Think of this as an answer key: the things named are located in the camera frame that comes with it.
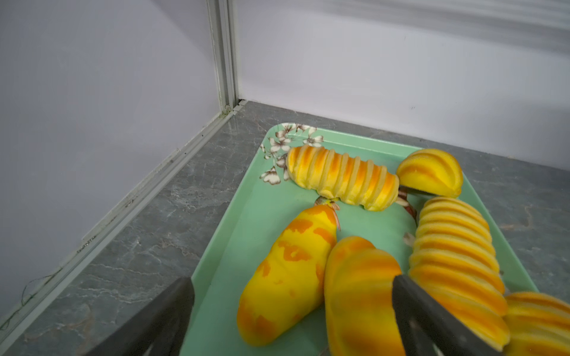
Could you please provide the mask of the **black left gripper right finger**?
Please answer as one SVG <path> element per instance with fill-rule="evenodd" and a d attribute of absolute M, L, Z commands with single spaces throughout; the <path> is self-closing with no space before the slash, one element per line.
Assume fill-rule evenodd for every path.
<path fill-rule="evenodd" d="M 406 275 L 393 279 L 392 304 L 406 355 L 501 354 Z"/>

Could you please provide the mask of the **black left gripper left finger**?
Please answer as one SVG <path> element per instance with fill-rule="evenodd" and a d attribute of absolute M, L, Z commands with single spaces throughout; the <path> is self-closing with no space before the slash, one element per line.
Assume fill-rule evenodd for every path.
<path fill-rule="evenodd" d="M 180 277 L 88 355 L 179 355 L 189 326 L 195 292 Z"/>

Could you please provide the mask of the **ridged fake bread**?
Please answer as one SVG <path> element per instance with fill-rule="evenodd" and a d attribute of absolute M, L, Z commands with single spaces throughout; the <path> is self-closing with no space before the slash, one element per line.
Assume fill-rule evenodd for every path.
<path fill-rule="evenodd" d="M 509 343 L 506 286 L 482 214 L 456 198 L 424 204 L 409 257 L 409 277 L 497 351 Z"/>
<path fill-rule="evenodd" d="M 511 340 L 504 355 L 568 355 L 569 304 L 538 292 L 506 296 Z"/>

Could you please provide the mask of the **round fake bread roll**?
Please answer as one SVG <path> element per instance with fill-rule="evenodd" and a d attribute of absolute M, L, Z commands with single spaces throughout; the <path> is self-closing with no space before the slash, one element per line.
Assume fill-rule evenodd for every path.
<path fill-rule="evenodd" d="M 392 304 L 396 259 L 362 237 L 333 248 L 325 269 L 324 302 L 331 355 L 404 355 Z"/>

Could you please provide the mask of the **oval fake bread roll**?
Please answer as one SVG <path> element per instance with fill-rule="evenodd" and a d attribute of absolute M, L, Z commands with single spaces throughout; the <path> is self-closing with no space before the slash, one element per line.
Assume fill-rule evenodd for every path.
<path fill-rule="evenodd" d="M 303 210 L 256 268 L 236 316 L 247 344 L 271 344 L 323 303 L 325 268 L 340 229 L 338 209 L 323 200 Z"/>

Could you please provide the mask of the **ridged fake bread loaf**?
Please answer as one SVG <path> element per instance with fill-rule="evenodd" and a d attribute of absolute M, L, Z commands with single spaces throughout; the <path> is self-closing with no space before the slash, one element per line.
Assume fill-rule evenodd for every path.
<path fill-rule="evenodd" d="M 289 151 L 286 168 L 289 178 L 301 188 L 315 190 L 330 200 L 363 206 L 371 212 L 381 212 L 393 203 L 405 205 L 398 176 L 372 160 L 304 145 Z"/>

